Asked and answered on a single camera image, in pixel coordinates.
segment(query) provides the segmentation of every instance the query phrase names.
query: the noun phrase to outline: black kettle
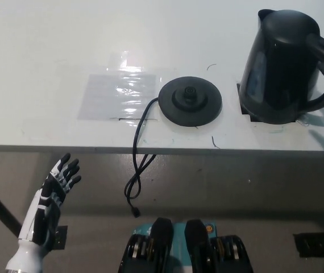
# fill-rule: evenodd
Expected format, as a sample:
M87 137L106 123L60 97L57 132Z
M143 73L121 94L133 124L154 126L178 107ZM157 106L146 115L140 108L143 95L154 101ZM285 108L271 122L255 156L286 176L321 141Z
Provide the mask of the black kettle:
M294 122L324 107L324 94L310 100L324 63L317 22L294 10L260 10L260 27L239 88L240 104L256 119Z

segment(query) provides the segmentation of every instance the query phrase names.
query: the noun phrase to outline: black cable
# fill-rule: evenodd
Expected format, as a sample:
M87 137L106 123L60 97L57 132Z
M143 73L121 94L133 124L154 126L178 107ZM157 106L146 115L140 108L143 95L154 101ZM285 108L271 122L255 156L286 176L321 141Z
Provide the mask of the black cable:
M127 202L131 207L132 213L135 218L140 216L140 211L137 207L134 207L132 205L130 200L136 199L139 196L142 187L142 184L140 183L140 175L152 163L152 161L156 157L156 155L152 155L151 158L147 161L147 163L144 164L149 156L149 155L144 155L138 167L137 159L136 159L138 136L139 136L139 131L142 128L143 122L148 114L149 109L151 108L152 104L155 103L156 101L158 101L158 98L154 98L152 101L149 102L149 104L147 105L146 109L143 112L142 117L140 118L137 129L135 130L135 135L133 140L133 150L132 150L133 166L134 166L135 174L132 176L132 178L128 181L128 183L124 187L124 196L126 197ZM134 196L130 196L133 186L136 182L138 182L138 191Z

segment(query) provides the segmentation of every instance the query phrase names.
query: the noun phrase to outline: kettle spout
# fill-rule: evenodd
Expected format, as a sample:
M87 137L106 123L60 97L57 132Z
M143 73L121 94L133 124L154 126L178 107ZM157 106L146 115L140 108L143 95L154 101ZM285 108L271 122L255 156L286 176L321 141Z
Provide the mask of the kettle spout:
M261 23L268 14L270 14L274 11L275 10L260 10L260 11L258 11L259 22Z

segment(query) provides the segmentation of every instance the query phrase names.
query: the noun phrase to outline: gray floor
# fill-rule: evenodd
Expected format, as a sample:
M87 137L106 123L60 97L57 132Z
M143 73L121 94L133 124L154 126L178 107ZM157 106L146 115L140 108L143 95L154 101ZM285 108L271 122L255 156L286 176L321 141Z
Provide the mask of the gray floor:
M0 153L0 199L20 221L58 156ZM242 238L255 272L324 272L324 259L298 257L292 236L324 231L322 158L158 156L142 176L143 215L134 219L123 196L131 156L75 156L83 180L63 207L67 246L45 258L45 273L117 272L131 231L158 216L214 220L219 235ZM0 223L0 272L16 250Z

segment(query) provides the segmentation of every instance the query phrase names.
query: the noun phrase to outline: table surface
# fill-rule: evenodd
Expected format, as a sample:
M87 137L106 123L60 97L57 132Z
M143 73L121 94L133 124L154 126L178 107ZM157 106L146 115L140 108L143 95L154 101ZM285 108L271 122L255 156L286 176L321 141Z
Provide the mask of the table surface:
M240 111L236 83L260 9L307 13L324 37L323 0L0 0L0 151L129 153L136 121L120 118L140 116L181 76L212 82L222 112L187 128L155 104L139 152L324 151L324 109L287 125Z

